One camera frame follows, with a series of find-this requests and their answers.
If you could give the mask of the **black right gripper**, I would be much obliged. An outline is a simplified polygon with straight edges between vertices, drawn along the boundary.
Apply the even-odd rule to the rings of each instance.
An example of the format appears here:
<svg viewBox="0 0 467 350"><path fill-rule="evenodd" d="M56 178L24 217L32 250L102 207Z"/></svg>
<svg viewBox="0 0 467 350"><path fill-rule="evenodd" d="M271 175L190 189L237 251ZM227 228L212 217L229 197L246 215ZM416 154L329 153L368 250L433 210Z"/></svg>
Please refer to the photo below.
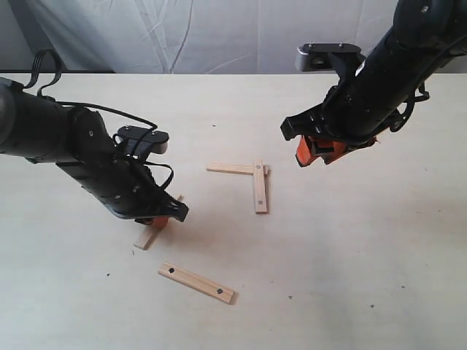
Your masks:
<svg viewBox="0 0 467 350"><path fill-rule="evenodd" d="M329 165L372 147L377 134L402 126L412 114L411 55L371 54L356 69L340 63L336 73L339 82L322 103L281 124L286 140L301 136L296 150L300 167L319 158ZM319 139L329 140L325 145L331 151L316 153Z"/></svg>

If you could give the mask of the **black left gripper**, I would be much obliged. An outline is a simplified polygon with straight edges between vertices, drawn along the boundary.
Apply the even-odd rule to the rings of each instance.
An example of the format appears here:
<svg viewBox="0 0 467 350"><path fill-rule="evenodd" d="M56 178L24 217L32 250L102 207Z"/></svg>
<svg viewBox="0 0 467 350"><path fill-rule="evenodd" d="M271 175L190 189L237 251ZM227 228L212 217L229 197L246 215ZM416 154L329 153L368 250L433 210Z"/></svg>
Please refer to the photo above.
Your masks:
<svg viewBox="0 0 467 350"><path fill-rule="evenodd" d="M56 163L112 214L156 230L169 218L183 222L189 208L155 182L150 169L111 152L95 152L81 160Z"/></svg>

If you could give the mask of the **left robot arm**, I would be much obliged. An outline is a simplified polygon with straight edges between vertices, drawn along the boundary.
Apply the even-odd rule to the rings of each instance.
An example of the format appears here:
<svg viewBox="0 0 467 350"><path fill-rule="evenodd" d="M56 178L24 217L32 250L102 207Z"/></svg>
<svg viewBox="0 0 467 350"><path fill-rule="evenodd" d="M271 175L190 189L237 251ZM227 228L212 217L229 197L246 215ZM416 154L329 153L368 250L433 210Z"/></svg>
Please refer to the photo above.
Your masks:
<svg viewBox="0 0 467 350"><path fill-rule="evenodd" d="M189 208L167 193L170 179L155 181L147 159L162 155L168 141L155 126L126 125L109 135L95 108L63 106L1 79L1 153L55 164L120 219L185 220Z"/></svg>

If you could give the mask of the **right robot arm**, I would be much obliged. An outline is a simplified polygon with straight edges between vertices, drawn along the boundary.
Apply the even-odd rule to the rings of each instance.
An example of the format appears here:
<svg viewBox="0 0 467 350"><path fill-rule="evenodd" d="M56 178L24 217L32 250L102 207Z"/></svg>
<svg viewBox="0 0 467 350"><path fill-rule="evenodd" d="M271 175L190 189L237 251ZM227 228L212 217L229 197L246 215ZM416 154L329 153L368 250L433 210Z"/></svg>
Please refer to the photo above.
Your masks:
<svg viewBox="0 0 467 350"><path fill-rule="evenodd" d="M402 129L415 104L430 98L425 82L437 69L464 55L465 1L399 1L392 26L368 55L347 43L298 47L298 71L334 71L339 81L320 104L286 117L282 135L300 138L301 167L371 147L383 131Z"/></svg>

